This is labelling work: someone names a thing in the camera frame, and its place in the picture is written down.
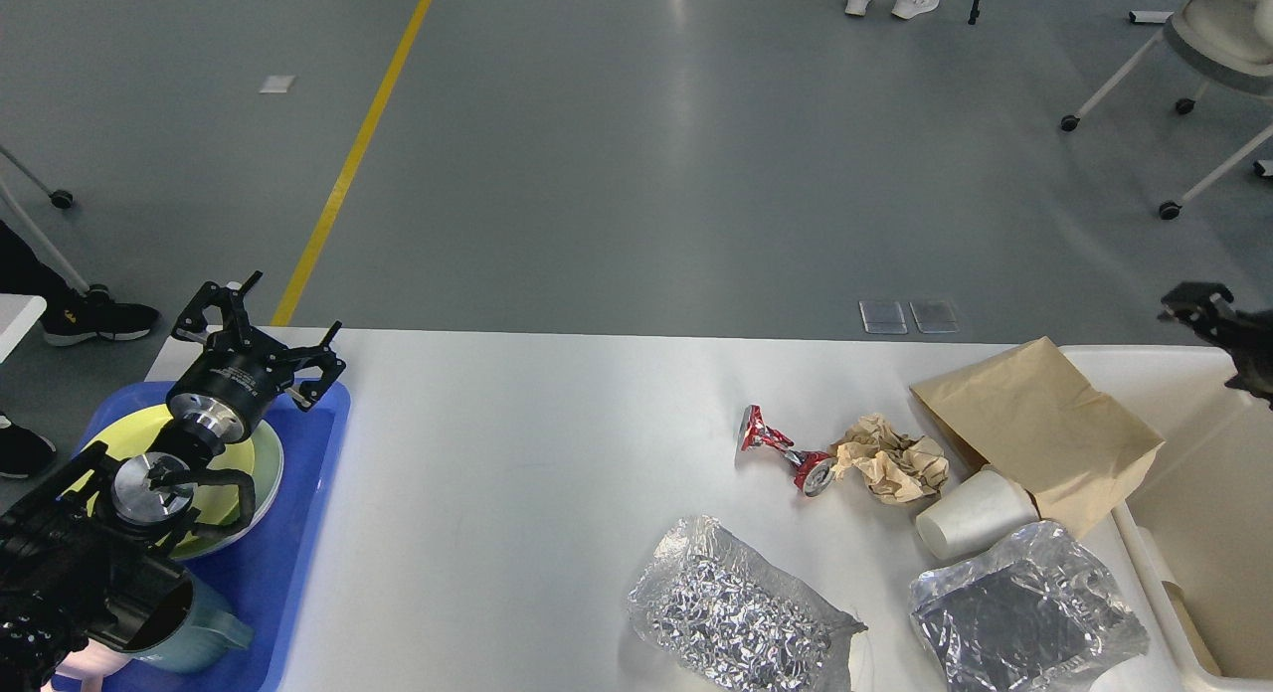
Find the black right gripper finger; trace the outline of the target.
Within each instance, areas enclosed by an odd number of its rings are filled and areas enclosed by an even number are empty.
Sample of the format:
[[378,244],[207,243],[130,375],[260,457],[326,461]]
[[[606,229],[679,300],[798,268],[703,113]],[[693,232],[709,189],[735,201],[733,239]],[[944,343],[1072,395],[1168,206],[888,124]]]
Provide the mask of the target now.
[[1160,298],[1160,319],[1186,326],[1197,338],[1214,349],[1244,343],[1244,321],[1232,307],[1235,296],[1218,281],[1183,281]]

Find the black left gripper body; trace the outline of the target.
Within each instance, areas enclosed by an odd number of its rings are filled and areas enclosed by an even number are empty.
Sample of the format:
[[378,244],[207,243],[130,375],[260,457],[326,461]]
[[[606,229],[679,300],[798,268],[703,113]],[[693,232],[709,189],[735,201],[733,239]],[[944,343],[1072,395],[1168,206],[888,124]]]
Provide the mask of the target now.
[[167,435],[190,435],[205,446],[246,441],[297,369],[283,355],[202,352],[165,396]]

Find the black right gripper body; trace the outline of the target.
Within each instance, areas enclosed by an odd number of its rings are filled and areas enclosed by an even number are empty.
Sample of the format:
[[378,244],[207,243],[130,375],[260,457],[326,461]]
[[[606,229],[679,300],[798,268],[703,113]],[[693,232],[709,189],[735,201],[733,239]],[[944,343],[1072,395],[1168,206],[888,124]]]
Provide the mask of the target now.
[[1269,314],[1236,314],[1226,335],[1225,351],[1235,375],[1225,383],[1253,398],[1265,401],[1272,410],[1272,324]]

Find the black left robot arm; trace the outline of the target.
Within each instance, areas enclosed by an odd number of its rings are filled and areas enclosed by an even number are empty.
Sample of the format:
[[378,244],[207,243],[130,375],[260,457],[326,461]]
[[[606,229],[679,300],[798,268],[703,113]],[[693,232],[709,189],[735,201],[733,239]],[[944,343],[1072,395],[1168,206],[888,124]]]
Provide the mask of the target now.
[[250,438],[280,396],[311,411],[346,368],[334,349],[290,347],[251,324],[258,282],[206,281],[172,328],[201,354],[167,392],[143,452],[90,441],[3,515],[3,688],[45,689],[90,642],[162,670],[199,673],[255,630],[173,555],[187,537],[227,541],[258,519],[250,471],[216,457]]

